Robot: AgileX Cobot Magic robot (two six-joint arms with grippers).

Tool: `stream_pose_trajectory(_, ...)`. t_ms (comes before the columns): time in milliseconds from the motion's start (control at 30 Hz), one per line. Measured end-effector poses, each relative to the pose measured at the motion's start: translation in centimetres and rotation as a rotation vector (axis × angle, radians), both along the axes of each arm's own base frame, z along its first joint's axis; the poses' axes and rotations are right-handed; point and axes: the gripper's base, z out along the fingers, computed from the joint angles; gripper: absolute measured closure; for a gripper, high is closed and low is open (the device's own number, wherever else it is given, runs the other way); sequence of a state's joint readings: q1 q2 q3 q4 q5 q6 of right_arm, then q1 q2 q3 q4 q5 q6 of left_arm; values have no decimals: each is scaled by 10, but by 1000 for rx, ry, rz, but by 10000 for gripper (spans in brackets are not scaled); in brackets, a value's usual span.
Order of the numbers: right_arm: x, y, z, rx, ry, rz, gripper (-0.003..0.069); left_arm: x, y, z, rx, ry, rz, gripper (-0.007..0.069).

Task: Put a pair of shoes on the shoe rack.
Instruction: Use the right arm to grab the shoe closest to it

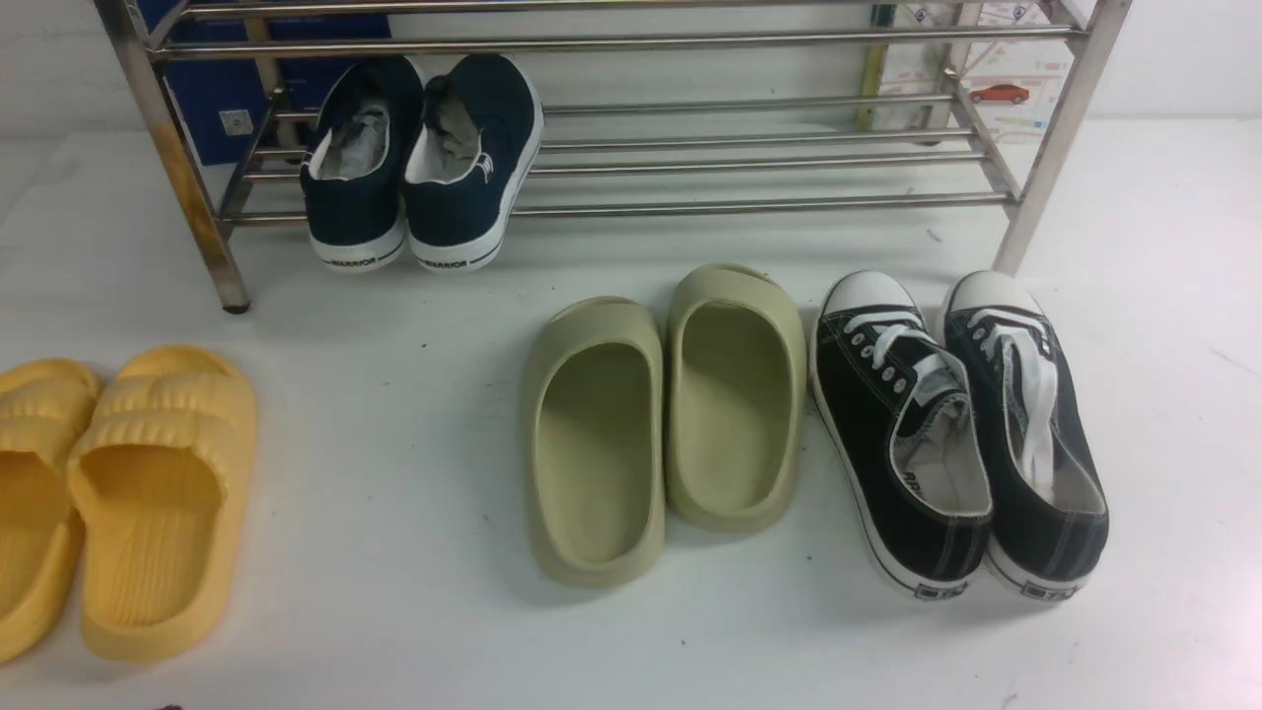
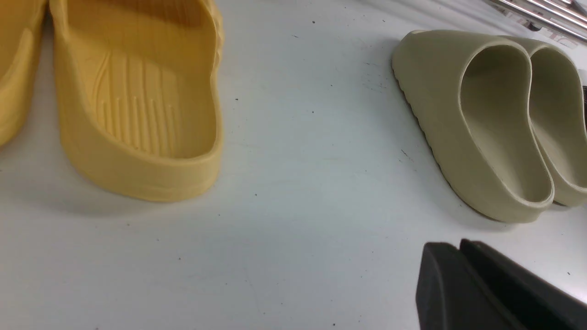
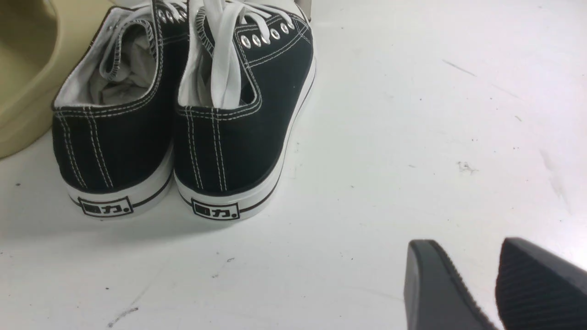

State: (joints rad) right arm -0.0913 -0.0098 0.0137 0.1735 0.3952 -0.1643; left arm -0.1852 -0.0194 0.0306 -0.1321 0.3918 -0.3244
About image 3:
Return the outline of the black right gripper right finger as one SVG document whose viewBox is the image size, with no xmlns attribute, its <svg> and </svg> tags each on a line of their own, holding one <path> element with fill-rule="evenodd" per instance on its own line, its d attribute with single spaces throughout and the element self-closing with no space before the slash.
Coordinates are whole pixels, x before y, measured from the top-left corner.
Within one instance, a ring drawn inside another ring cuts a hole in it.
<svg viewBox="0 0 587 330">
<path fill-rule="evenodd" d="M 518 237 L 504 240 L 495 286 L 506 330 L 584 330 L 587 273 Z"/>
</svg>

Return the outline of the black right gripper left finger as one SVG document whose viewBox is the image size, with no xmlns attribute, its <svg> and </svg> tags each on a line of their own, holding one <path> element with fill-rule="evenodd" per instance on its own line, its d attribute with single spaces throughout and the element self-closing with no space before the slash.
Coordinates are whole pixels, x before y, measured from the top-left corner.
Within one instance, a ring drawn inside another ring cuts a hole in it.
<svg viewBox="0 0 587 330">
<path fill-rule="evenodd" d="M 409 330 L 494 330 L 438 242 L 411 240 L 403 289 Z"/>
</svg>

